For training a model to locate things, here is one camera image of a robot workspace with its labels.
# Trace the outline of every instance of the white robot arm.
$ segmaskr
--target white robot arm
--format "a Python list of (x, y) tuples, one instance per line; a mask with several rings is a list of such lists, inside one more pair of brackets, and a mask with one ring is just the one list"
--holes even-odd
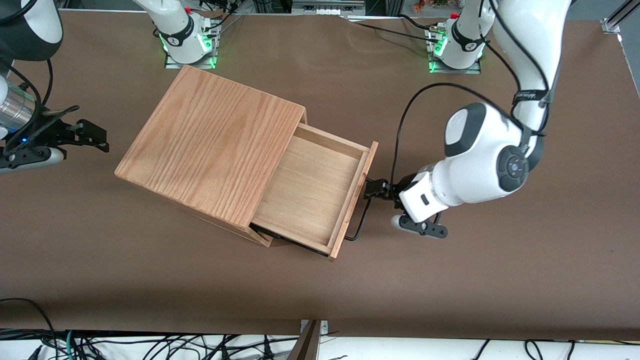
[(133, 0), (140, 5), (160, 32), (166, 52), (177, 62), (194, 63), (212, 51), (211, 29), (219, 26), (199, 14), (187, 11), (179, 0)]
[(466, 202), (498, 199), (522, 187), (542, 153), (538, 131), (548, 117), (570, 3), (503, 0), (495, 13), (497, 0), (471, 0), (459, 19), (443, 24), (448, 41), (439, 57), (450, 67), (464, 69), (475, 62), (484, 35), (494, 17), (498, 19), (495, 37), (513, 64), (520, 88), (511, 116), (479, 102), (449, 119), (447, 157), (420, 169), (404, 188), (396, 187), (406, 214), (392, 219), (394, 227), (433, 235), (420, 231), (433, 225), (433, 215)]
[[(46, 99), (10, 60), (44, 61), (62, 43), (63, 29), (53, 0), (3, 0), (0, 2), (0, 63), (24, 84), (14, 85), (0, 76), (0, 174), (54, 165), (66, 158), (61, 145), (91, 145), (108, 152), (106, 131), (87, 120), (75, 125), (62, 121), (63, 111), (46, 108)], [(31, 87), (34, 95), (26, 89)]]

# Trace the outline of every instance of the brown table surface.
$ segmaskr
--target brown table surface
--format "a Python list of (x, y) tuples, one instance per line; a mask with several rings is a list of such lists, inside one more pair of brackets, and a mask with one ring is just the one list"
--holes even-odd
[[(63, 163), (0, 185), (0, 295), (37, 301), (55, 327), (294, 334), (299, 319), (322, 318), (341, 335), (640, 336), (640, 101), (618, 39), (597, 22), (566, 25), (546, 153), (524, 188), (447, 210), (446, 240), (393, 229), (397, 211), (374, 201), (362, 237), (331, 263), (265, 249), (117, 179), (177, 71), (163, 69), (143, 13), (62, 17), (49, 104), (81, 105), (67, 122), (105, 127), (111, 152), (67, 147)], [(402, 20), (372, 23), (420, 34)], [(18, 66), (45, 89), (43, 63)], [(339, 17), (246, 16), (223, 34), (214, 72), (306, 106), (311, 126), (379, 142), (379, 178), (420, 87), (454, 81), (509, 106), (507, 70), (492, 54), (482, 67), (430, 74), (424, 42)], [(442, 159), (449, 115), (473, 101), (449, 88), (420, 97), (397, 174)], [(24, 306), (0, 307), (0, 327), (43, 326)]]

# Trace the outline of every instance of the green cable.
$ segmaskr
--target green cable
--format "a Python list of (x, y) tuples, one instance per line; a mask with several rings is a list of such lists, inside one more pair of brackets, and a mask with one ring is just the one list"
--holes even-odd
[(73, 353), (71, 353), (71, 332), (73, 330), (69, 330), (69, 332), (67, 333), (67, 355), (69, 356), (70, 360), (76, 360), (74, 358)]

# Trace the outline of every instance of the metal mounting plate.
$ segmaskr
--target metal mounting plate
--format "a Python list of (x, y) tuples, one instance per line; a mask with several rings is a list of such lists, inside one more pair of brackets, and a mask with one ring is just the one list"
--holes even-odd
[[(214, 19), (205, 19), (205, 23), (208, 23), (208, 25), (205, 25), (207, 27), (211, 27), (211, 26), (216, 26), (217, 24), (219, 24), (221, 22), (221, 20), (214, 20)], [(175, 61), (171, 56), (169, 56), (169, 54), (166, 52), (166, 50), (164, 51), (166, 56), (164, 59), (164, 67), (166, 69), (181, 69), (183, 66), (185, 65), (189, 65), (189, 66), (193, 66), (196, 67), (198, 69), (215, 69), (216, 68), (216, 63), (218, 62), (218, 47), (220, 46), (220, 33), (221, 33), (221, 28), (222, 26), (216, 26), (214, 29), (211, 29), (209, 31), (206, 31), (203, 33), (203, 35), (212, 35), (211, 39), (203, 39), (203, 42), (205, 44), (205, 46), (210, 47), (211, 51), (206, 54), (205, 56), (202, 57), (202, 59), (194, 62), (194, 63), (190, 63), (190, 64), (183, 64), (183, 63), (179, 63), (177, 61)]]
[[(443, 27), (444, 27), (444, 23), (441, 22), (438, 24), (437, 27), (434, 26), (432, 28), (440, 29)], [(438, 41), (440, 41), (440, 44), (425, 42), (427, 43), (427, 53), (429, 54), (429, 72), (439, 72), (441, 74), (480, 74), (479, 57), (478, 57), (478, 60), (476, 60), (476, 62), (474, 62), (474, 64), (471, 65), (469, 68), (460, 70), (460, 69), (452, 69), (448, 67), (447, 65), (445, 65), (444, 62), (442, 62), (442, 60), (439, 57), (435, 55), (437, 51), (441, 50), (439, 49), (439, 47), (446, 46), (447, 37), (444, 35), (443, 31), (425, 30), (424, 35), (426, 38), (437, 39)]]

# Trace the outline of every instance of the wooden box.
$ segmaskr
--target wooden box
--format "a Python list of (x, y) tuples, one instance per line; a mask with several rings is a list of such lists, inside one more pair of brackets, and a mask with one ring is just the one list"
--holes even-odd
[(308, 126), (303, 106), (184, 67), (115, 174), (261, 245), (272, 237), (252, 227), (335, 259), (377, 146)]

